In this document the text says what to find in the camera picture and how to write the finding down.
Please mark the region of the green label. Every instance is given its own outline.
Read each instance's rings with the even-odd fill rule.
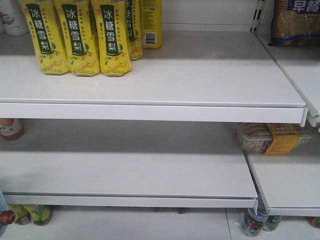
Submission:
[[[32,23],[36,32],[36,37],[39,42],[40,51],[42,54],[52,54],[53,51],[50,46],[46,26],[42,18],[41,10],[37,4],[27,4],[26,7],[32,18]]]
[[[132,0],[127,0],[126,2],[126,25],[128,28],[129,41],[134,42],[135,38],[135,29],[134,29],[134,20],[133,20],[133,3]]]
[[[104,23],[106,53],[110,56],[118,56],[115,7],[113,5],[101,5],[100,9]]]
[[[86,55],[84,44],[81,39],[77,5],[63,4],[62,9],[69,29],[72,53],[78,56]]]

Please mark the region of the red bottle cap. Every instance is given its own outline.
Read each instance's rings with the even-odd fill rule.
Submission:
[[[15,212],[12,210],[3,211],[0,213],[0,224],[8,225],[15,221]]]

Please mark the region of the white metal shelf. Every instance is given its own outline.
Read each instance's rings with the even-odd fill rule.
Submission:
[[[255,191],[231,124],[25,120],[0,143],[9,203],[253,207]]]
[[[4,240],[231,240],[224,209],[56,207],[46,226],[12,224]]]
[[[320,134],[285,155],[246,157],[271,215],[320,216]]]
[[[252,240],[252,237],[244,235],[240,229],[241,221],[246,209],[226,210],[228,225],[232,240]],[[274,231],[262,231],[255,240],[317,240],[320,238],[318,228],[311,226],[303,216],[285,216]]]
[[[163,42],[120,78],[45,76],[29,35],[3,35],[1,117],[304,122],[305,102],[254,34],[165,31]]]
[[[269,46],[270,37],[260,35],[262,43],[306,103],[308,120],[320,122],[320,46]]]

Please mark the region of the water bottle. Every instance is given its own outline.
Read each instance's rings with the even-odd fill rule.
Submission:
[[[8,35],[18,36],[29,32],[18,0],[0,0],[0,18]]]
[[[284,216],[270,215],[263,225],[263,230],[271,232],[275,230]]]
[[[264,202],[258,197],[258,207],[255,212],[253,208],[248,208],[244,213],[241,223],[242,232],[248,237],[256,237],[262,231],[264,224],[268,218],[268,211]]]

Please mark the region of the packaged snack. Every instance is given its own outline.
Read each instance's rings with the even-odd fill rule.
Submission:
[[[141,59],[143,56],[140,1],[141,0],[127,0],[126,5],[126,24],[134,61]]]
[[[89,0],[54,0],[70,72],[91,77],[100,73],[95,16]]]
[[[141,0],[143,48],[162,46],[162,0]]]
[[[98,31],[101,71],[119,77],[132,68],[126,0],[91,0]]]
[[[46,75],[69,72],[65,42],[53,0],[20,0],[35,56]]]
[[[280,137],[283,137],[277,140],[278,144],[272,151],[270,147],[272,143],[275,143],[275,135],[270,127],[275,132],[278,131]],[[307,143],[316,134],[316,129],[310,125],[300,127],[298,124],[283,123],[238,123],[235,130],[243,150],[260,154],[290,152],[292,149]]]
[[[276,0],[271,41],[279,46],[320,44],[320,8],[314,0]]]

